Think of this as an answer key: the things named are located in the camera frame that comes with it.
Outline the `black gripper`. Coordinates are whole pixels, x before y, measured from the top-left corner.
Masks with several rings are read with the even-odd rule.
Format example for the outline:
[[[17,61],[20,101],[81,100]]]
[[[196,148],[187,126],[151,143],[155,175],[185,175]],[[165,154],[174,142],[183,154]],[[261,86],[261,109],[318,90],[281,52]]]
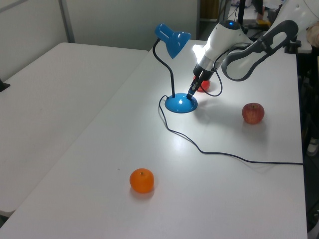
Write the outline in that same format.
[[[205,70],[199,64],[196,64],[196,66],[193,69],[193,73],[194,77],[186,95],[187,99],[192,99],[193,95],[200,88],[202,81],[210,80],[210,78],[214,74],[214,70]]]

